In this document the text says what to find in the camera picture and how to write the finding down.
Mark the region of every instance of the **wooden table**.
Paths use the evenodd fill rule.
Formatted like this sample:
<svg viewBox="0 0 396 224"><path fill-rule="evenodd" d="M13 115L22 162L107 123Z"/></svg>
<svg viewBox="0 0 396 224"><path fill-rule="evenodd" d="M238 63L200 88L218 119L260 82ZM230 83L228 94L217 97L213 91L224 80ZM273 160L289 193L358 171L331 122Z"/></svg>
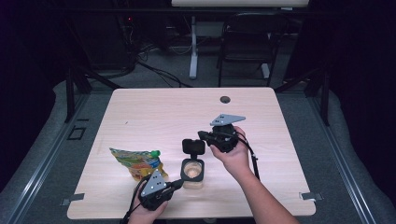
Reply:
<svg viewBox="0 0 396 224"><path fill-rule="evenodd" d="M229 96L224 104L221 96ZM76 194L81 201L70 204L72 219L122 218L128 210L137 182L109 148L161 151L168 181L180 179L185 138L198 139L198 131L211 131L209 123L219 114L246 117L234 125L247 133L262 183L295 216L316 211L311 201L300 198L309 192L290 134L274 91L269 88L195 88L116 90L108 104ZM160 218L251 217L243 191L214 158L205 155L204 187L175 192Z"/></svg>

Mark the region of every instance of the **table leg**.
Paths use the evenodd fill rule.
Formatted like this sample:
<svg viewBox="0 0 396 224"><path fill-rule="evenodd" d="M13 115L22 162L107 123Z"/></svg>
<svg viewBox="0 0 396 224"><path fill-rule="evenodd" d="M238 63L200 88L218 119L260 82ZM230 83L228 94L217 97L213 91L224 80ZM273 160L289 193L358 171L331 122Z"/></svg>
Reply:
<svg viewBox="0 0 396 224"><path fill-rule="evenodd" d="M198 53L197 53L197 35L195 31L195 17L191 18L191 65L190 65L190 78L197 78L197 66L198 66Z"/></svg>

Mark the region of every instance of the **snack bag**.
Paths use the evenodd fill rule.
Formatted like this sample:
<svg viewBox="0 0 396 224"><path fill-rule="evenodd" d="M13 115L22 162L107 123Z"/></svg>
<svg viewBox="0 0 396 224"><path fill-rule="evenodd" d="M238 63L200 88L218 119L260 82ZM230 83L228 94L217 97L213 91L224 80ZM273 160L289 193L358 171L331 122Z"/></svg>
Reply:
<svg viewBox="0 0 396 224"><path fill-rule="evenodd" d="M163 163L160 161L161 152L153 151L125 151L110 148L111 154L119 163L128 168L134 180L140 181L142 177L152 174L156 169L163 175L168 174L163 170Z"/></svg>

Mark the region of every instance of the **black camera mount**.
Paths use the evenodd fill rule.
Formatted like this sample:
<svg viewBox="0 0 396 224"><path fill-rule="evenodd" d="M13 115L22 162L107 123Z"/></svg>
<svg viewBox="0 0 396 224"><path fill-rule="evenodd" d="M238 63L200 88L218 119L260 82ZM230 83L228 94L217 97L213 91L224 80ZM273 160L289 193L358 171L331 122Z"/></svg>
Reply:
<svg viewBox="0 0 396 224"><path fill-rule="evenodd" d="M212 132L198 132L201 140L206 141L207 145L216 146L221 152L230 152L239 141L238 133L233 128L232 123L244 120L245 117L220 114L210 125L213 126Z"/></svg>

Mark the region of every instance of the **finger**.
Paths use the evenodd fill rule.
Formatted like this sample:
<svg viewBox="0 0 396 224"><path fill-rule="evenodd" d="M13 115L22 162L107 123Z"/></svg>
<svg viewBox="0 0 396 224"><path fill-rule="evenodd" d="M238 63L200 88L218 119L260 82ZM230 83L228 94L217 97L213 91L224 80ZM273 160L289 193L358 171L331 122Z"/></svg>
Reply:
<svg viewBox="0 0 396 224"><path fill-rule="evenodd" d="M213 156L221 160L221 156L223 153L220 152L220 150L214 145L210 145L210 149L212 150Z"/></svg>
<svg viewBox="0 0 396 224"><path fill-rule="evenodd" d="M238 126L233 126L233 128L235 129L235 131L236 131L237 133L239 133L239 134L242 134L242 135L243 135L243 137L245 137L245 136L246 136L246 134L245 134L244 130L242 130L242 129L241 129L241 128L239 128Z"/></svg>

